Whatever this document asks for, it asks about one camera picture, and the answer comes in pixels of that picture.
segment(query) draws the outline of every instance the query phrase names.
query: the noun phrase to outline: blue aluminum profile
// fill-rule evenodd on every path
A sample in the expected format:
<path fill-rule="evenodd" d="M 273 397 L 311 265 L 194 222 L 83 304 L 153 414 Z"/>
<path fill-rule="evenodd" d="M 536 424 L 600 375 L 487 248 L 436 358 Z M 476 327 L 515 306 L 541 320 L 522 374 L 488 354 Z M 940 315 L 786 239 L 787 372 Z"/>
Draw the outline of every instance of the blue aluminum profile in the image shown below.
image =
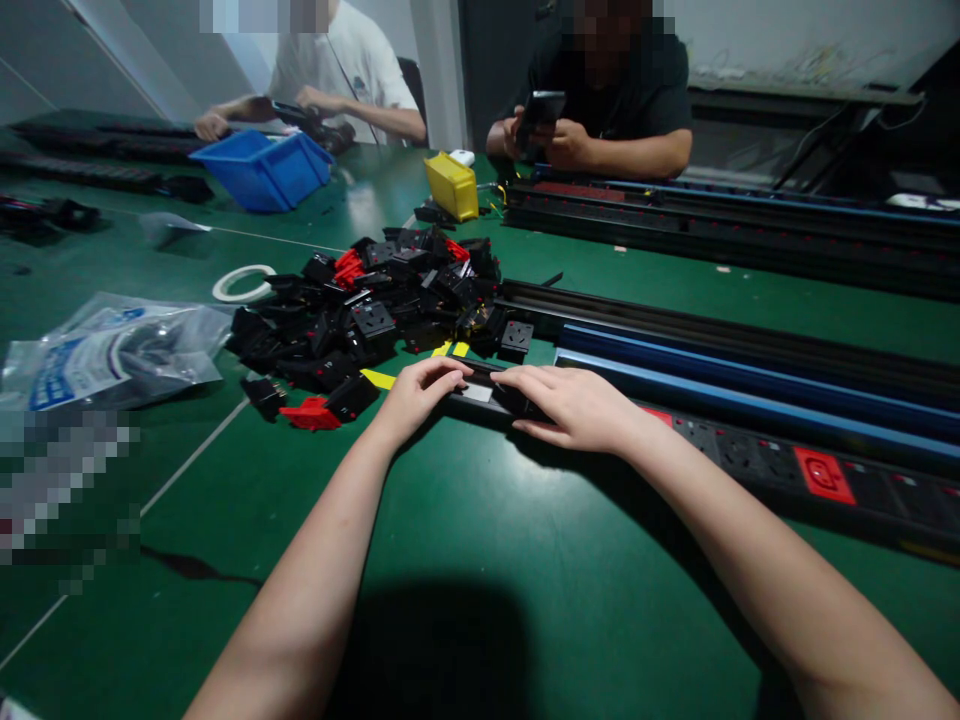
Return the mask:
<path fill-rule="evenodd" d="M 567 348 L 557 351 L 560 367 L 579 367 L 602 375 L 622 392 L 641 400 L 749 425 L 773 434 L 786 434 L 813 444 L 901 463 L 925 472 L 956 476 L 960 446 L 832 415 L 740 390 L 637 367 Z"/>
<path fill-rule="evenodd" d="M 587 327 L 566 325 L 558 345 L 606 360 L 960 445 L 960 413 L 919 402 Z"/>

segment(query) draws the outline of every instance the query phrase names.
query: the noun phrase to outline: plastic bag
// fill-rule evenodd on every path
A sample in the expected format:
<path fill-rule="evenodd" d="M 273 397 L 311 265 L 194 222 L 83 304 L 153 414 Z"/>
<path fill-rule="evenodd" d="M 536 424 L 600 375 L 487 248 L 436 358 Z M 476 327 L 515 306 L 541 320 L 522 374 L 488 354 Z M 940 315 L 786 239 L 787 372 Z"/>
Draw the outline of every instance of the plastic bag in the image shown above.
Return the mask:
<path fill-rule="evenodd" d="M 13 342 L 0 408 L 129 410 L 221 380 L 235 308 L 97 293 L 37 342 Z"/>

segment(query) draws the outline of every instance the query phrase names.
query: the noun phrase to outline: yellow plastic bin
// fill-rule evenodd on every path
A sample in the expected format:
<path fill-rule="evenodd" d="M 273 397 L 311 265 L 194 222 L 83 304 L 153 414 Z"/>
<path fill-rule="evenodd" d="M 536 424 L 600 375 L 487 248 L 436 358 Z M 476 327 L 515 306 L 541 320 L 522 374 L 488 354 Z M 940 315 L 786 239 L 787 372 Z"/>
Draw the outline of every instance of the yellow plastic bin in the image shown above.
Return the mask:
<path fill-rule="evenodd" d="M 477 200 L 477 176 L 466 165 L 442 152 L 423 161 L 434 202 L 459 222 L 480 217 Z"/>

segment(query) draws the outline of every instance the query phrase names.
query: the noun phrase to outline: hand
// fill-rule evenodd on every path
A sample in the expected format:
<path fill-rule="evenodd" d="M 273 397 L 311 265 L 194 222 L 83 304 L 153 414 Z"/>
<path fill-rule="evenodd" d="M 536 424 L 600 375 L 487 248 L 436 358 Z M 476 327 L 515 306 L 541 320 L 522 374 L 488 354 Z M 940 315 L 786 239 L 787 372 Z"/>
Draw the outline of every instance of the hand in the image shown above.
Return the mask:
<path fill-rule="evenodd" d="M 491 373 L 490 379 L 518 389 L 556 423 L 517 420 L 513 427 L 557 447 L 622 455 L 635 444 L 638 430 L 655 432 L 662 425 L 587 370 L 521 366 Z"/>
<path fill-rule="evenodd" d="M 512 118 L 503 121 L 503 149 L 508 158 L 517 162 L 520 159 L 520 148 L 517 147 L 517 130 L 520 129 L 520 120 L 523 119 L 523 105 L 517 105 L 513 113 Z"/>
<path fill-rule="evenodd" d="M 430 412 L 473 370 L 449 357 L 433 357 L 404 368 L 368 432 L 400 447 L 417 431 Z"/>
<path fill-rule="evenodd" d="M 559 120 L 547 145 L 547 160 L 557 170 L 589 170 L 595 142 L 580 123 Z"/>
<path fill-rule="evenodd" d="M 320 92 L 316 88 L 304 85 L 303 90 L 297 95 L 297 105 L 304 110 L 316 108 L 324 118 L 342 115 L 347 107 L 347 99 L 340 95 L 330 95 Z"/>
<path fill-rule="evenodd" d="M 230 132 L 230 125 L 223 115 L 216 110 L 210 110 L 206 115 L 197 119 L 193 129 L 201 140 L 216 142 Z"/>

